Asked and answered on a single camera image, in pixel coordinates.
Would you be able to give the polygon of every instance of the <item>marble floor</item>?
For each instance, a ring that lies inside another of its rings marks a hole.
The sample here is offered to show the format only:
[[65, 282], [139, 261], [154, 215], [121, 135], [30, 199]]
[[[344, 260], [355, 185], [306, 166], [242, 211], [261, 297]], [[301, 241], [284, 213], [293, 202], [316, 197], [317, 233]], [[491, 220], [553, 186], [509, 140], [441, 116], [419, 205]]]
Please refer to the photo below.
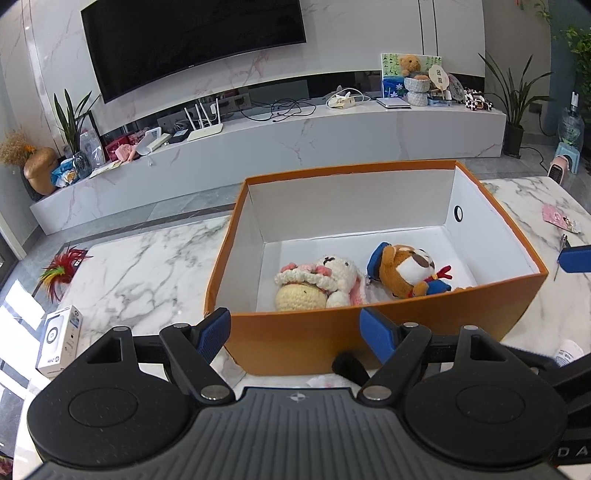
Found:
[[[522, 156], [519, 160], [503, 156], [501, 158], [467, 158], [461, 162], [481, 180], [545, 175], [546, 168], [554, 156], [554, 148], [549, 145], [525, 145], [524, 147], [527, 148], [521, 151]], [[591, 176], [583, 167], [578, 175], [569, 176], [563, 186], [588, 212], [591, 212]], [[28, 342], [27, 339], [36, 341], [40, 336], [40, 323], [27, 319], [23, 312], [16, 312], [11, 302], [7, 301], [7, 296], [10, 300], [10, 295], [23, 296], [26, 292], [32, 293], [37, 286], [43, 267], [57, 252], [66, 248], [68, 244], [90, 248], [96, 244], [136, 233], [227, 215], [233, 208], [232, 204], [238, 195], [239, 188], [240, 185], [231, 185], [178, 197], [110, 215], [49, 236], [43, 235], [32, 247], [26, 259], [19, 262], [0, 290], [0, 317], [4, 313], [16, 320], [15, 331], [22, 338], [21, 343]], [[35, 300], [39, 305], [39, 311], [48, 313], [55, 307], [47, 300], [42, 290], [35, 295]], [[33, 304], [31, 308], [37, 311], [37, 307]], [[2, 341], [2, 337], [11, 338], [6, 332], [0, 330], [0, 452], [12, 456], [22, 409], [23, 392], [26, 390], [28, 380], [19, 373], [19, 370], [22, 371], [19, 365], [12, 365], [4, 358], [2, 349], [7, 346], [6, 342]]]

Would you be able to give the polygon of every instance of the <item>tv stand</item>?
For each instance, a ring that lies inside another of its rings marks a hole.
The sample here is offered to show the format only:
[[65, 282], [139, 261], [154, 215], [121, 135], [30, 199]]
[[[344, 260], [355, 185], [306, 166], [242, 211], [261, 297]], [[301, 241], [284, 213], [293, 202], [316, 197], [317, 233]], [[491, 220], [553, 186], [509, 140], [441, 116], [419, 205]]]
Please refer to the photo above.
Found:
[[281, 122], [226, 121], [223, 131], [84, 179], [33, 204], [47, 234], [245, 177], [302, 168], [428, 158], [499, 157], [505, 114], [464, 105], [389, 111], [377, 102], [317, 107]]

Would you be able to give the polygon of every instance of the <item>logo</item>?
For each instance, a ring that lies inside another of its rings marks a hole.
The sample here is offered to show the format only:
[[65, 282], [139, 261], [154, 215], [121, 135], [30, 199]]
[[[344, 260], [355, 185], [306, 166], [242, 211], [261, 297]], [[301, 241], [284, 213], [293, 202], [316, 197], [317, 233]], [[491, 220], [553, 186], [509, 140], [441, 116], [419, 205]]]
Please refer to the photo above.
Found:
[[303, 393], [294, 393], [293, 395], [290, 395], [289, 397], [290, 400], [293, 400], [296, 403], [299, 403], [301, 401], [304, 401], [305, 399], [307, 399], [308, 397], [306, 397]]
[[47, 332], [47, 343], [53, 343], [57, 338], [57, 327], [53, 327]]

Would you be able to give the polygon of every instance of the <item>screw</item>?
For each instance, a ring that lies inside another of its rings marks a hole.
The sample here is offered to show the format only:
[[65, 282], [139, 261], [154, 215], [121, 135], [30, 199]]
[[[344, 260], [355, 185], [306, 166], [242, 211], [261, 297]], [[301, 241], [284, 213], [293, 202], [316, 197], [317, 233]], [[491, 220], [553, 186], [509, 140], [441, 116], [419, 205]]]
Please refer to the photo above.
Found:
[[372, 385], [363, 391], [363, 396], [368, 400], [386, 400], [392, 395], [392, 390], [382, 385]]
[[201, 396], [206, 400], [223, 400], [230, 394], [228, 387], [224, 385], [208, 385], [201, 390]]

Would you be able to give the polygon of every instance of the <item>crocheted bunny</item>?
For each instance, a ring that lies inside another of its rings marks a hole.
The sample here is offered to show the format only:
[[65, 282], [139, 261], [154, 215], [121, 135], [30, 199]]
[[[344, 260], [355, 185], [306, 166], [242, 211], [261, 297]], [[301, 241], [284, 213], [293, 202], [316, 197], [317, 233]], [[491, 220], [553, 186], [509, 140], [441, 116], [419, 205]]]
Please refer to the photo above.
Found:
[[366, 303], [365, 277], [351, 260], [326, 256], [318, 260], [316, 265], [331, 269], [332, 278], [337, 282], [338, 290], [329, 295], [326, 308], [349, 307]]

